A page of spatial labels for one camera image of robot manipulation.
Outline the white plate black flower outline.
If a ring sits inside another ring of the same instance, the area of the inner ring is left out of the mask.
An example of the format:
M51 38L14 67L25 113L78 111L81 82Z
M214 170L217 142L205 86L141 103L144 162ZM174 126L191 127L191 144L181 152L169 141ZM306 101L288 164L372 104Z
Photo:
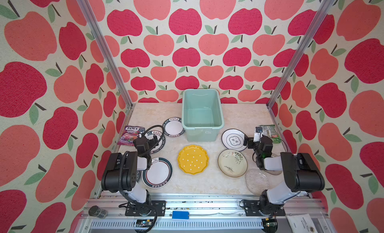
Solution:
M227 149L243 151L247 148L248 136L238 129L228 129L222 134L222 143Z

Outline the yellow dotted scalloped plate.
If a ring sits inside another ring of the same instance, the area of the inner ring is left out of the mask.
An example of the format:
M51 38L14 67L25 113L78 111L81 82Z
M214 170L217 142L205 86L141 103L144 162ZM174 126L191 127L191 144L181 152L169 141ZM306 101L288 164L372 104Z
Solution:
M178 155L179 168L191 175L204 172L209 166L209 160L207 151L198 145L185 146Z

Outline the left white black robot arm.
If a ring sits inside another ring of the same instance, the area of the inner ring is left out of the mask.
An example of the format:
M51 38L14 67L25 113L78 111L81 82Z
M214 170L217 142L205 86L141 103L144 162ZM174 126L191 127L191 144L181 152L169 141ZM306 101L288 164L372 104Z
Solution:
M135 205L150 205L148 191L137 185L137 172L150 169L151 152L159 142L156 136L153 139L142 136L134 140L136 151L112 153L102 176L102 190L119 192L128 202Z

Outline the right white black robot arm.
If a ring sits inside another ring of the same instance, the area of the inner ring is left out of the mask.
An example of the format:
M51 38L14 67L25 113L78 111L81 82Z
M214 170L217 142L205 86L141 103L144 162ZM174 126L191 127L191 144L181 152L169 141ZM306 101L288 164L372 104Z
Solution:
M281 170L284 176L281 184L263 191L260 196L261 205L283 205L298 193L319 192L325 188L324 177L310 154L282 152L280 156L272 157L273 141L265 135L245 136L244 146L254 150L256 165L260 170Z

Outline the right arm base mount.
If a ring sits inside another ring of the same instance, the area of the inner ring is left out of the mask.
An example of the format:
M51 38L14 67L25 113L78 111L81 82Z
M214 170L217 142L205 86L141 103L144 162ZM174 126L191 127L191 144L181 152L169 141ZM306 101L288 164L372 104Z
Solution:
M286 215L283 205L274 205L259 200L241 200L239 206L245 210L247 217L284 217Z

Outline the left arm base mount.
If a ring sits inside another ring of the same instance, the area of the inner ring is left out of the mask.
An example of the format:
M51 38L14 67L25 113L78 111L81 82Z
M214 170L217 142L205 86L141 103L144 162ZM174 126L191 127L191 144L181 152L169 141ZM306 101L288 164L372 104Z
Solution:
M147 204L129 203L126 208L125 216L127 217L164 217L166 210L166 201L151 201Z

